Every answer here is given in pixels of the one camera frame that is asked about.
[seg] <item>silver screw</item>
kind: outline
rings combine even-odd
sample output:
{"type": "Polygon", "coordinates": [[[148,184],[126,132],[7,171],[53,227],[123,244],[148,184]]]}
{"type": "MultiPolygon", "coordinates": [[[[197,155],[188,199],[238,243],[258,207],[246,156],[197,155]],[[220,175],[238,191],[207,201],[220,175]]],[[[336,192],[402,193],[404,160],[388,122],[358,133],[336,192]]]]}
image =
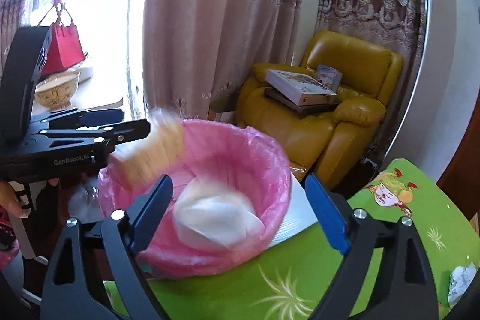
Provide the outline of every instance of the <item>silver screw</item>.
{"type": "Polygon", "coordinates": [[[364,211],[363,209],[355,209],[353,211],[353,215],[360,220],[364,220],[367,218],[367,212],[364,211]]]}
{"type": "Polygon", "coordinates": [[[405,226],[412,226],[413,225],[413,220],[410,217],[403,216],[402,217],[402,224],[405,226]]]}
{"type": "Polygon", "coordinates": [[[69,228],[72,228],[77,225],[78,220],[75,217],[72,217],[71,219],[67,220],[67,226],[69,228]]]}
{"type": "Polygon", "coordinates": [[[123,217],[125,217],[125,211],[122,209],[117,209],[116,211],[113,211],[110,216],[114,220],[121,220],[123,217]]]}

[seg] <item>red bag handle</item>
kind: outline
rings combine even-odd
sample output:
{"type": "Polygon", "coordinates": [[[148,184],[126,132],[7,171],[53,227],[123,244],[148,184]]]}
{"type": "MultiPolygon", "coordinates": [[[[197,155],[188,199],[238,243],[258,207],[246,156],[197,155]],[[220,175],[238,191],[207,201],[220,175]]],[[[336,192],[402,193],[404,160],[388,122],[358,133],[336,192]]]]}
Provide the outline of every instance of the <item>red bag handle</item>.
{"type": "Polygon", "coordinates": [[[51,11],[51,9],[55,8],[55,11],[57,12],[57,20],[55,21],[55,24],[57,26],[60,26],[60,21],[61,21],[61,18],[62,18],[62,11],[65,10],[68,14],[68,16],[70,17],[71,19],[71,23],[70,23],[70,26],[74,25],[74,19],[71,17],[71,14],[69,13],[69,11],[67,10],[67,8],[65,7],[64,3],[62,3],[60,0],[54,0],[53,1],[53,6],[46,12],[46,14],[43,16],[43,18],[40,20],[40,22],[37,24],[37,26],[40,26],[40,24],[43,22],[43,20],[45,19],[45,17],[48,15],[48,13],[51,11]]]}

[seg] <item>white paper in trash can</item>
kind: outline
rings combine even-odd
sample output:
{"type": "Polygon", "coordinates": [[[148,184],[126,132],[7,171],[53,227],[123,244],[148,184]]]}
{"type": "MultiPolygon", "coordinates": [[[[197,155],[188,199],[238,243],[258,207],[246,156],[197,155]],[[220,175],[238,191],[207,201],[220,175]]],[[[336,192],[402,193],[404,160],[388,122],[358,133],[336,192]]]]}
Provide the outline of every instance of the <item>white paper in trash can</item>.
{"type": "Polygon", "coordinates": [[[265,229],[245,195],[224,183],[199,177],[178,197],[173,221],[179,239],[201,250],[232,249],[265,229]]]}

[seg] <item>red tote bag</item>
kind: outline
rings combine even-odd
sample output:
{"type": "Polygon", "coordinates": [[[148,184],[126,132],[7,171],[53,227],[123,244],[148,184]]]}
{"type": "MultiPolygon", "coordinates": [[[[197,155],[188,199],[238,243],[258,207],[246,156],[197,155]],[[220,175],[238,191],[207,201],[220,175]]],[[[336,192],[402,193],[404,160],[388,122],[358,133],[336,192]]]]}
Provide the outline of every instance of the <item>red tote bag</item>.
{"type": "MultiPolygon", "coordinates": [[[[80,38],[78,37],[78,30],[74,24],[74,19],[71,17],[62,2],[54,0],[51,9],[53,8],[57,12],[57,21],[52,24],[52,42],[46,56],[47,61],[42,69],[42,76],[65,71],[67,68],[85,60],[85,54],[83,53],[82,45],[80,44],[80,38]],[[65,10],[71,18],[70,26],[65,26],[61,23],[63,10],[65,10]]],[[[45,19],[50,10],[38,23],[39,25],[45,19]]]]}

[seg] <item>armchair armrest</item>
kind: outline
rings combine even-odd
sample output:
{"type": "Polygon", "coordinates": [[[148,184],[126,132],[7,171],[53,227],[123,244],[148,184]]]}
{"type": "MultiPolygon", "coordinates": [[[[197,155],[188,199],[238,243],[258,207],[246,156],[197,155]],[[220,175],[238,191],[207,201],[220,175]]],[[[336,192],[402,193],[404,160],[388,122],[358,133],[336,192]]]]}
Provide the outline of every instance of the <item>armchair armrest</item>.
{"type": "Polygon", "coordinates": [[[257,63],[252,65],[250,68],[252,75],[255,76],[255,78],[260,83],[265,82],[265,74],[269,69],[286,72],[298,72],[299,74],[306,74],[311,76],[311,73],[308,69],[288,64],[257,63]]]}
{"type": "Polygon", "coordinates": [[[352,122],[360,127],[377,126],[385,117],[386,109],[374,98],[349,98],[337,106],[334,112],[335,121],[352,122]]]}

